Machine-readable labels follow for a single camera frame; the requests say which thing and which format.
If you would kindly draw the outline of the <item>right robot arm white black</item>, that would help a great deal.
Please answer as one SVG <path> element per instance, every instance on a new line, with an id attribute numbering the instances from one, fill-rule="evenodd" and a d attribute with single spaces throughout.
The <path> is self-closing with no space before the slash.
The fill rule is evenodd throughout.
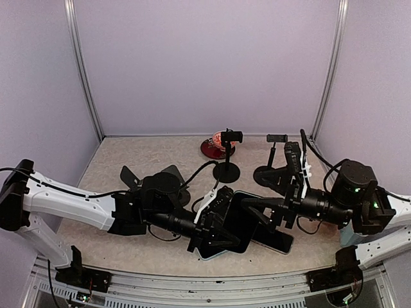
<path id="1" fill-rule="evenodd" d="M 299 226 L 300 218 L 326 222 L 338 228 L 351 226 L 356 234 L 374 235 L 395 228 L 380 239 L 352 245 L 354 259 L 364 270 L 410 249 L 410 198 L 378 186 L 372 167 L 344 159 L 331 190 L 312 189 L 301 163 L 257 168 L 255 181 L 281 194 L 280 198 L 245 198 L 241 207 L 269 232 L 283 225 Z"/>

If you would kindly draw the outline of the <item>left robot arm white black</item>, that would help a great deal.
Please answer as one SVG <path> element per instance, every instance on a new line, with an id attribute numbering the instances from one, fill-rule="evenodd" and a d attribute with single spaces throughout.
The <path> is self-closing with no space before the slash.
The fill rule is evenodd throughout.
<path id="1" fill-rule="evenodd" d="M 56 182 L 24 159 L 8 169 L 1 187 L 1 228 L 28 239 L 78 286 L 90 279 L 81 253 L 58 238 L 41 220 L 43 213 L 121 236 L 144 235 L 156 226 L 187 237 L 189 251 L 202 245 L 223 249 L 239 245 L 240 238 L 224 226 L 222 209 L 232 199 L 230 188 L 212 189 L 198 211 L 190 212 L 181 202 L 188 183 L 175 166 L 143 179 L 124 167 L 120 177 L 125 190 L 96 193 Z"/>

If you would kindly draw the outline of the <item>black pole stand clamp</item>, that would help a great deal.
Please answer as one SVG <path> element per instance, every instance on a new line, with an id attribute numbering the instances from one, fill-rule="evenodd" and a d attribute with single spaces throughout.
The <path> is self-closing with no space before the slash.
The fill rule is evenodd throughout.
<path id="1" fill-rule="evenodd" d="M 253 179 L 258 185 L 270 188 L 281 196 L 284 196 L 286 194 L 288 170 L 287 167 L 274 168 L 273 163 L 276 144 L 278 142 L 286 143 L 288 141 L 288 136 L 287 134 L 268 134 L 266 136 L 266 141 L 272 143 L 268 162 L 266 165 L 259 166 L 254 170 Z"/>

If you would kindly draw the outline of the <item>phone black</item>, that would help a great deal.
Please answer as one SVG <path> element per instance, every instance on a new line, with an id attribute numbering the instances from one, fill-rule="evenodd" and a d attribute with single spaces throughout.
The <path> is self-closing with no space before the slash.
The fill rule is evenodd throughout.
<path id="1" fill-rule="evenodd" d="M 229 247 L 227 250 L 235 253 L 244 253 L 258 226 L 258 220 L 249 214 L 242 206 L 241 201 L 245 198 L 256 199 L 259 196 L 243 191 L 236 191 L 230 202 L 223 227 L 234 234 L 240 243 Z"/>

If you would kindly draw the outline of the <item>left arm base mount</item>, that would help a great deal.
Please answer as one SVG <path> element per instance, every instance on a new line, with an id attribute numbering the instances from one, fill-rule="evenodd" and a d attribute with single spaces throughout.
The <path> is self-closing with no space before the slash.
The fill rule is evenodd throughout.
<path id="1" fill-rule="evenodd" d="M 56 281 L 70 286 L 106 293 L 112 274 L 108 271 L 100 271 L 90 268 L 82 268 L 80 271 L 66 268 L 58 269 L 55 276 Z"/>

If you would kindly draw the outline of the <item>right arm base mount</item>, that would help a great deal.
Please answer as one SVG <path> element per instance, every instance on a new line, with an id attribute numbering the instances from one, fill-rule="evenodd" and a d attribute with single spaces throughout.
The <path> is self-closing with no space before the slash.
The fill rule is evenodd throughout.
<path id="1" fill-rule="evenodd" d="M 363 280 L 356 249 L 356 245 L 341 248 L 335 254 L 335 265 L 307 272 L 310 291 L 322 291 Z"/>

